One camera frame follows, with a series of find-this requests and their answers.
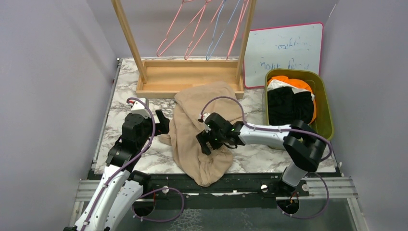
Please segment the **blue wire hanger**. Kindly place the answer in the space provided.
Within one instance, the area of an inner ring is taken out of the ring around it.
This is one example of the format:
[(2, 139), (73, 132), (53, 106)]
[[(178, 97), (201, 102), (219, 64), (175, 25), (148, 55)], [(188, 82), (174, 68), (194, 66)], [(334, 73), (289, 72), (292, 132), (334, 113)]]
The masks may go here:
[(216, 13), (213, 33), (212, 33), (211, 40), (210, 40), (210, 43), (209, 43), (209, 45), (207, 47), (207, 52), (206, 52), (206, 55), (205, 55), (205, 59), (207, 61), (209, 61), (212, 58), (215, 50), (217, 49), (220, 41), (222, 40), (222, 38), (223, 38), (223, 36), (225, 34), (225, 31), (227, 30), (227, 27), (231, 24), (231, 21), (232, 21), (233, 17), (235, 16), (239, 5), (243, 2), (243, 0), (237, 0), (235, 2), (235, 6), (232, 9), (231, 14), (228, 17), (227, 22), (225, 24), (222, 24), (220, 22), (220, 19), (221, 19), (221, 16), (222, 16), (222, 14), (224, 12), (224, 9), (225, 9), (226, 5), (228, 5), (228, 2), (229, 2), (229, 0), (223, 0), (221, 2), (220, 9)]

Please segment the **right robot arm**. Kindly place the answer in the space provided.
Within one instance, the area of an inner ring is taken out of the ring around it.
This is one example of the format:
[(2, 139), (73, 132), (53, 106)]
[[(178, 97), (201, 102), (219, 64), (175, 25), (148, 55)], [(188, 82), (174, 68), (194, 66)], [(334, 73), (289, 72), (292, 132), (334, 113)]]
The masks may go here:
[(283, 126), (255, 125), (244, 121), (232, 124), (218, 113), (206, 113), (199, 122), (204, 124), (204, 130), (196, 135), (196, 139), (206, 155), (222, 146), (235, 149), (260, 144), (284, 149), (292, 160), (277, 184), (278, 191), (285, 196), (296, 191), (307, 173), (318, 169), (327, 147), (323, 137), (301, 120)]

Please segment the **pink framed whiteboard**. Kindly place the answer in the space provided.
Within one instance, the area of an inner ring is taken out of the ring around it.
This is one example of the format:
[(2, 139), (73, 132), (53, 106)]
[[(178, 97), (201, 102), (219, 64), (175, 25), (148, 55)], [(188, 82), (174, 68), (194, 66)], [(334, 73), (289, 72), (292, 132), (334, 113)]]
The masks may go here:
[(319, 74), (323, 31), (321, 22), (251, 30), (243, 61), (244, 86), (262, 87), (273, 69)]

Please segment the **black shorts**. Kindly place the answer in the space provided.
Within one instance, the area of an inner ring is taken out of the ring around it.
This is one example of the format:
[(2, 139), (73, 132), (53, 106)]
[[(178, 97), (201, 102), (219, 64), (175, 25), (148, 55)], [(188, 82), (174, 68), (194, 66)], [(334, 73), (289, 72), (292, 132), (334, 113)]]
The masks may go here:
[(290, 87), (267, 92), (268, 122), (273, 126), (287, 125), (295, 120), (307, 124), (316, 119), (315, 104), (309, 91), (294, 93)]

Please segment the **orange shorts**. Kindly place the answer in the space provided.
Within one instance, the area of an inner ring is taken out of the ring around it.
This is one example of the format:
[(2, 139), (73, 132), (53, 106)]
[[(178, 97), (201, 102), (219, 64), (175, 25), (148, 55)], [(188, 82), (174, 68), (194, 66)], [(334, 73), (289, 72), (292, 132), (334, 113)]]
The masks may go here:
[[(275, 77), (272, 77), (271, 79), (269, 79), (269, 80), (267, 81), (267, 85), (268, 85), (273, 79), (277, 79), (277, 80), (280, 80), (280, 81), (289, 83), (289, 84), (291, 84), (291, 85), (293, 85), (293, 86), (296, 86), (296, 87), (298, 87), (298, 88), (304, 88), (304, 89), (311, 90), (311, 88), (309, 87), (309, 85), (308, 85), (306, 82), (304, 82), (304, 81), (302, 81), (302, 80), (299, 80), (299, 79), (289, 79), (287, 76), (275, 76)], [(317, 115), (316, 101), (315, 101), (315, 100), (314, 100), (314, 104), (315, 104), (315, 114)]]

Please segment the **olive green plastic bin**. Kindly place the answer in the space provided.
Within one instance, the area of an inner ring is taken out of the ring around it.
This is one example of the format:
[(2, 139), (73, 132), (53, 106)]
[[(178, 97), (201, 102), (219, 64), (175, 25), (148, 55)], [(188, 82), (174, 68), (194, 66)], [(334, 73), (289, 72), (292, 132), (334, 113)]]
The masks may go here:
[(317, 118), (310, 124), (314, 131), (330, 141), (334, 136), (331, 110), (323, 79), (314, 72), (307, 70), (273, 69), (265, 75), (264, 91), (267, 91), (267, 81), (275, 76), (287, 76), (289, 79), (299, 79), (306, 82), (315, 95)]

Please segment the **pink hanger of black shorts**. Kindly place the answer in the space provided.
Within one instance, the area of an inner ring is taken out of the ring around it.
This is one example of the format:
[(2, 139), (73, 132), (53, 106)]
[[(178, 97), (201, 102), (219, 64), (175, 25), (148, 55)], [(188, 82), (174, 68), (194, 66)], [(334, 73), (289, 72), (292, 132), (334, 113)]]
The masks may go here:
[(193, 34), (191, 36), (191, 41), (189, 42), (185, 53), (184, 53), (184, 60), (188, 60), (190, 58), (190, 56), (192, 55), (192, 53), (194, 52), (194, 50), (196, 49), (196, 47), (198, 46), (198, 44), (201, 42), (202, 38), (204, 37), (204, 35), (206, 34), (206, 32), (208, 31), (209, 27), (211, 26), (211, 24), (214, 22), (216, 15), (221, 12), (221, 9), (224, 6), (225, 1), (222, 0), (217, 8), (217, 10), (214, 12), (210, 22), (208, 24), (205, 24), (205, 28), (203, 26), (201, 26), (202, 24), (202, 20), (203, 20), (203, 16), (205, 14), (205, 11), (207, 9), (208, 4), (212, 2), (211, 0), (206, 0), (204, 5), (202, 6), (202, 8), (198, 11), (198, 20), (195, 24), (195, 28), (193, 31)]

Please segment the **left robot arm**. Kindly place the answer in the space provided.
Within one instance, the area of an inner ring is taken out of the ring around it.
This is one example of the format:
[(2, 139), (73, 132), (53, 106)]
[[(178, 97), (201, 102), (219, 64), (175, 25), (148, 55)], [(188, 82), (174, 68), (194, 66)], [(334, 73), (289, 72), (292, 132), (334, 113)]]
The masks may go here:
[(147, 109), (133, 110), (122, 125), (122, 134), (109, 150), (102, 178), (82, 215), (66, 231), (114, 231), (139, 198), (151, 193), (151, 176), (134, 170), (141, 154), (155, 136), (169, 132), (169, 118)]

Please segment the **pink wire hanger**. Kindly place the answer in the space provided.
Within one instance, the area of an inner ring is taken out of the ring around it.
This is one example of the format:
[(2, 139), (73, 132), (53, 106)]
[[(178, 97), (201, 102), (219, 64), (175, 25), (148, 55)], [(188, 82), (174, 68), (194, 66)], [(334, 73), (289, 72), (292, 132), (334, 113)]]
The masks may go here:
[(232, 40), (231, 40), (231, 43), (230, 43), (230, 47), (229, 47), (227, 56), (226, 56), (226, 59), (227, 59), (227, 60), (229, 59), (229, 56), (230, 56), (230, 54), (231, 54), (231, 52), (232, 52), (233, 46), (234, 46), (234, 44), (235, 44), (235, 40), (236, 40), (236, 38), (237, 38), (237, 35), (238, 35), (238, 32), (239, 32), (240, 26), (241, 26), (241, 24), (242, 24), (242, 22), (243, 22), (243, 18), (244, 18), (244, 16), (245, 16), (246, 10), (247, 10), (247, 8), (248, 8), (249, 2), (250, 2), (249, 0), (244, 0), (244, 1), (242, 2), (242, 8), (241, 8), (241, 11), (240, 11), (240, 15), (239, 15), (239, 18), (238, 18), (238, 21), (237, 21), (237, 24), (236, 24), (236, 28), (235, 28), (234, 35), (233, 35)]

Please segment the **white shorts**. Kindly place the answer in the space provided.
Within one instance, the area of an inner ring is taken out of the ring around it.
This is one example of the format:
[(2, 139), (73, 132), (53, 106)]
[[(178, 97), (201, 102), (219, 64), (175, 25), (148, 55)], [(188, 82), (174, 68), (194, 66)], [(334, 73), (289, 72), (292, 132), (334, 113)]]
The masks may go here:
[(293, 86), (289, 83), (273, 79), (267, 86), (267, 91), (275, 90), (278, 88), (283, 88), (283, 87), (289, 87), (292, 89), (292, 92), (294, 94), (301, 93), (301, 92), (309, 92), (311, 94), (311, 99), (314, 101), (315, 100), (315, 95), (312, 93), (312, 90), (304, 89), (304, 88), (298, 88), (296, 86)]

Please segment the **beige shorts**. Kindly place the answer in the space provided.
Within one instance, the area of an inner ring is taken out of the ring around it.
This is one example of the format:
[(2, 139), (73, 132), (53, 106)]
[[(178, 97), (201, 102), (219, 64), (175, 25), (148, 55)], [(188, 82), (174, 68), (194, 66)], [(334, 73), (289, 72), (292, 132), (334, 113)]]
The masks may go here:
[(175, 95), (177, 105), (169, 124), (169, 133), (159, 141), (172, 147), (173, 159), (188, 176), (203, 187), (218, 181), (231, 167), (233, 154), (225, 146), (210, 155), (201, 151), (196, 135), (204, 130), (198, 121), (200, 112), (216, 112), (235, 123), (242, 117), (231, 86), (223, 81), (181, 90)]

